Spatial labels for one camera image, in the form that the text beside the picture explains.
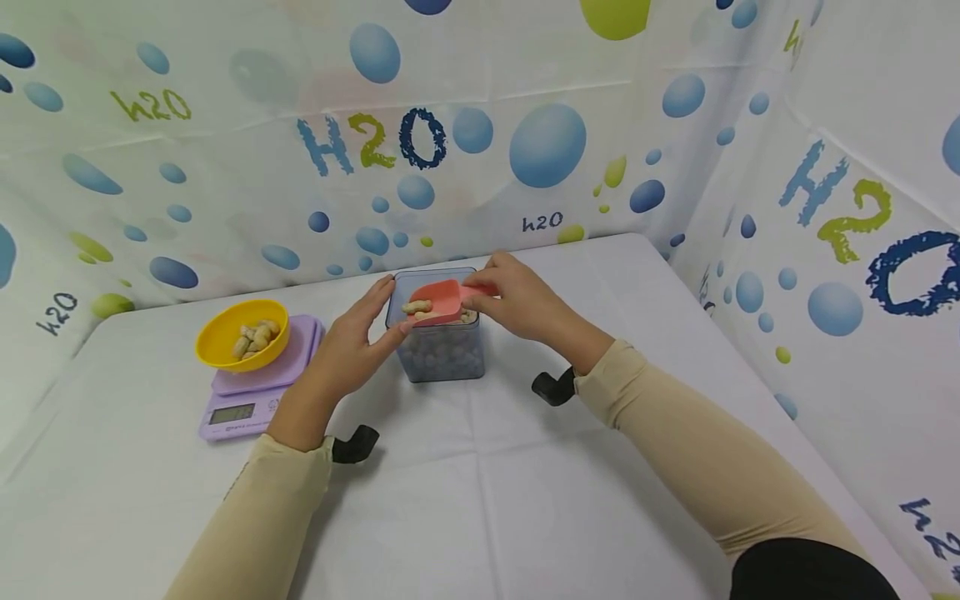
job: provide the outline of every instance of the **white tablecloth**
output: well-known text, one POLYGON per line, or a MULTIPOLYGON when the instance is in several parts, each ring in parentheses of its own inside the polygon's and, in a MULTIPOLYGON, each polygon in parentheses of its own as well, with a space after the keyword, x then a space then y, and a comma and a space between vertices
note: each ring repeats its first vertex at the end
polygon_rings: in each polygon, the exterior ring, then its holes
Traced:
MULTIPOLYGON (((518 255, 575 309, 756 429, 844 518, 901 598, 925 596, 643 237, 518 255)), ((329 323, 376 277, 252 296, 329 323)), ((194 358, 193 340, 238 300, 137 311, 97 328, 7 452, 3 597, 166 590, 252 444, 197 436, 213 371, 194 358)), ((392 358, 338 408, 334 433, 366 423, 381 438, 365 465, 335 469, 291 597, 726 597, 723 555, 633 447, 576 399, 555 409, 530 392, 537 373, 559 375, 563 361, 482 326, 482 379, 413 385, 392 358)), ((382 330, 381 318, 372 335, 382 330)))

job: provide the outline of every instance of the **patterned backdrop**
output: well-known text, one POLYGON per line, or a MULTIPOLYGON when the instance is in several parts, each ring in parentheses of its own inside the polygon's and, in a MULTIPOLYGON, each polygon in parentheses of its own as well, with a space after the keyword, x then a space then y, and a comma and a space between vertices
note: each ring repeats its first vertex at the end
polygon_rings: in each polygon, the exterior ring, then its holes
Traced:
POLYGON ((117 313, 639 231, 960 593, 960 5, 86 4, 4 11, 0 445, 117 313))

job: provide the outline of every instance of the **black bracket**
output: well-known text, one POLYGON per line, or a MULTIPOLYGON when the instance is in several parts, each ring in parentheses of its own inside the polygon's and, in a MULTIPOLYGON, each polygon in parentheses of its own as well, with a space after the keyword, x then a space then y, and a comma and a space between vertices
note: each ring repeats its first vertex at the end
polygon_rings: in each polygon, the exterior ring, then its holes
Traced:
POLYGON ((333 462, 339 465, 355 465, 365 461, 379 439, 380 434, 376 429, 360 425, 346 442, 339 438, 333 440, 333 462))
POLYGON ((564 371, 560 379, 554 379, 550 373, 542 372, 537 375, 530 388, 550 406, 560 406, 576 393, 573 387, 574 376, 573 367, 564 371))

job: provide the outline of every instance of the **green number 2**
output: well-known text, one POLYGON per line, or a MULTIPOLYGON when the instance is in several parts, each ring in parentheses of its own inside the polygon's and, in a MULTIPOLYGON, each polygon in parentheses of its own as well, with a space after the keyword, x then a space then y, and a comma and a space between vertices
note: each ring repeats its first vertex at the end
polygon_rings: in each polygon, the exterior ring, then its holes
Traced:
POLYGON ((351 116, 348 120, 350 123, 350 128, 366 134, 367 130, 364 129, 364 125, 373 125, 376 128, 376 131, 373 133, 366 144, 363 145, 363 148, 360 150, 360 162, 365 167, 373 166, 378 164, 381 167, 387 167, 388 169, 394 168, 394 162, 396 162, 396 156, 384 156, 376 151, 376 149, 383 143, 385 134, 383 130, 383 124, 374 119, 371 115, 364 114, 363 112, 358 112, 351 116))
POLYGON ((833 254, 837 262, 847 264, 860 260, 856 252, 850 248, 850 240, 847 239, 845 231, 854 231, 856 233, 870 233, 883 227, 890 216, 893 215, 893 207, 890 203, 890 194, 883 189, 879 181, 860 180, 853 187, 853 201, 857 208, 863 208, 863 197, 870 196, 876 200, 880 211, 873 217, 867 219, 854 219, 853 217, 839 217, 831 219, 824 223, 824 226, 817 231, 817 237, 829 242, 833 246, 833 254))

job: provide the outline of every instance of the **kitchen scale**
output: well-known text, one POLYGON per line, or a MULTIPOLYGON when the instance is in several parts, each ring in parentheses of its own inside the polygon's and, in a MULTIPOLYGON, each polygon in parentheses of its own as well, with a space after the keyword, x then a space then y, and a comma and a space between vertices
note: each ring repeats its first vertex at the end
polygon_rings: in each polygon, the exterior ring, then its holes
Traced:
POLYGON ((263 369, 217 371, 200 423, 201 438, 214 442, 267 430, 280 397, 306 368, 324 336, 324 324, 310 315, 293 316, 288 326, 287 347, 263 369))

